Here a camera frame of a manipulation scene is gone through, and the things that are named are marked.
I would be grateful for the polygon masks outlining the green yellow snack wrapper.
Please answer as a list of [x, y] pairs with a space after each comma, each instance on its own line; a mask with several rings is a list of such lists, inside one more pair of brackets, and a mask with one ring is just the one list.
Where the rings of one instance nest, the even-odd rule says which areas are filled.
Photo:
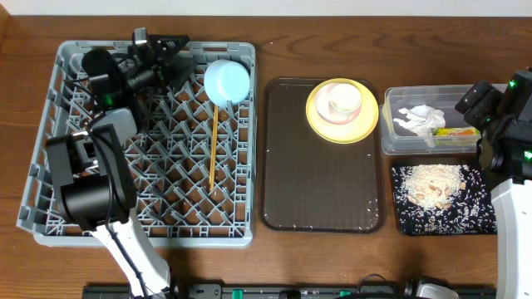
[[438, 146], [476, 145], [480, 132], [470, 126], [461, 128], [439, 128], [434, 132], [434, 143]]

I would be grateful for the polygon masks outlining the white paper napkin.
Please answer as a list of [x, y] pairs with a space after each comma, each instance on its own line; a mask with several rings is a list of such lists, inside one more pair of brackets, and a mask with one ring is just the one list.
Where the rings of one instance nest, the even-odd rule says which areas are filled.
[[430, 148], [435, 147], [433, 135], [446, 126], [445, 113], [442, 110], [428, 105], [417, 105], [411, 109], [403, 107], [398, 112], [403, 114], [406, 120], [393, 118], [394, 122], [421, 137]]

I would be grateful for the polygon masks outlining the wooden chopstick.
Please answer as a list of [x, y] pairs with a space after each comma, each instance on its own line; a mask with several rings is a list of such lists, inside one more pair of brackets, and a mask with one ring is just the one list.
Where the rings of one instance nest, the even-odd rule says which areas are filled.
[[213, 117], [213, 131], [211, 138], [211, 155], [210, 155], [210, 167], [209, 167], [209, 191], [214, 190], [215, 183], [215, 166], [216, 166], [216, 155], [217, 155], [217, 139], [218, 139], [218, 117], [219, 117], [219, 107], [214, 106], [214, 117]]
[[211, 156], [210, 156], [210, 170], [215, 171], [216, 165], [216, 151], [217, 151], [217, 139], [218, 139], [218, 124], [219, 124], [219, 107], [214, 106], [214, 117], [213, 117], [213, 132], [211, 140]]

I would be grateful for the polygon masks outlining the light blue bowl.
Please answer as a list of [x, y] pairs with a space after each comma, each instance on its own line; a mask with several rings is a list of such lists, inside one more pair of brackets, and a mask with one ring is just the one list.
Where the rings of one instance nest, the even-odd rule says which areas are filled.
[[219, 108], [244, 101], [249, 95], [250, 87], [250, 74], [236, 61], [214, 61], [204, 73], [205, 93]]

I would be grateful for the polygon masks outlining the yellow plate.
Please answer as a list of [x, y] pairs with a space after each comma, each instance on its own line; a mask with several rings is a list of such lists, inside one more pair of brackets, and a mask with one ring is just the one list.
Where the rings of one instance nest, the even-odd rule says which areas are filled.
[[[359, 115], [345, 125], [330, 124], [322, 119], [316, 111], [315, 95], [320, 88], [330, 83], [351, 84], [362, 93], [362, 108]], [[373, 132], [378, 121], [376, 97], [360, 81], [346, 78], [330, 79], [317, 85], [308, 96], [305, 111], [311, 128], [325, 140], [337, 144], [351, 144], [365, 139]]]

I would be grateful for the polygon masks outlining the cream white cup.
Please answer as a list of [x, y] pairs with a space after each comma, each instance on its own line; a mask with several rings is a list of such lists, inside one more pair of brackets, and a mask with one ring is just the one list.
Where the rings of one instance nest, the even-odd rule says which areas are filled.
[[328, 93], [329, 112], [337, 119], [354, 118], [362, 106], [362, 93], [357, 87], [338, 83]]

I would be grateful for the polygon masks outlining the pink bowl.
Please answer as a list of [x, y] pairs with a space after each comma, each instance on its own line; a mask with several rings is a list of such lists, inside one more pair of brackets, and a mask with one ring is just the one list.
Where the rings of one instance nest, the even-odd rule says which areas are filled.
[[354, 119], [356, 119], [357, 116], [359, 115], [360, 111], [354, 118], [348, 118], [348, 119], [337, 119], [337, 118], [334, 118], [330, 114], [330, 112], [329, 112], [329, 102], [328, 102], [328, 93], [329, 93], [330, 89], [335, 84], [338, 84], [338, 83], [330, 83], [330, 84], [327, 84], [324, 87], [320, 88], [318, 90], [317, 94], [315, 95], [314, 103], [315, 103], [316, 111], [317, 111], [317, 113], [319, 114], [319, 116], [322, 119], [324, 119], [325, 121], [327, 121], [328, 123], [333, 124], [333, 125], [345, 125], [345, 124], [353, 121]]

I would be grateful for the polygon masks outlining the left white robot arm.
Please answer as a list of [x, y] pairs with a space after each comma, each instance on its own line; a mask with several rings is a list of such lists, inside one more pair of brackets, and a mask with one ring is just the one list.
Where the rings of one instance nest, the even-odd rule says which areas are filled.
[[180, 55], [186, 35], [148, 34], [137, 28], [125, 53], [93, 49], [81, 60], [86, 77], [72, 81], [96, 114], [75, 133], [53, 137], [46, 152], [57, 208], [97, 238], [130, 283], [132, 298], [176, 298], [170, 266], [149, 241], [136, 214], [137, 188], [124, 151], [143, 129], [136, 97], [145, 89], [181, 88], [196, 67]]

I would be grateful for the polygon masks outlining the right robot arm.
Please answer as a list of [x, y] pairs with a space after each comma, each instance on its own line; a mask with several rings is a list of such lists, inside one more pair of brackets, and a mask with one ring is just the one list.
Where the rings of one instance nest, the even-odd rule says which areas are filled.
[[492, 184], [497, 222], [501, 299], [531, 297], [531, 71], [509, 81], [495, 116], [477, 143], [477, 158]]

